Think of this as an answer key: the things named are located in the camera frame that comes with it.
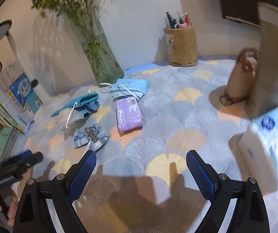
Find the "person's left hand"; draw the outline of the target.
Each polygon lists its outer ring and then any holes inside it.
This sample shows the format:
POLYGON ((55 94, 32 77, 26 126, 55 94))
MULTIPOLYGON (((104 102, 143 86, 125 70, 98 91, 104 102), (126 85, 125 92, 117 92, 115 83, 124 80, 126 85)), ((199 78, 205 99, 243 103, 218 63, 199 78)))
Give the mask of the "person's left hand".
MULTIPOLYGON (((9 205, 9 210, 7 213, 8 216, 7 225, 12 228, 14 225, 14 220, 16 217, 16 211, 18 208, 19 200, 16 192, 13 191, 12 189, 5 189, 5 194, 7 197, 11 198, 11 203, 9 205)), ((0 218, 0 226, 5 228, 5 224, 2 222, 1 218, 0 218)))

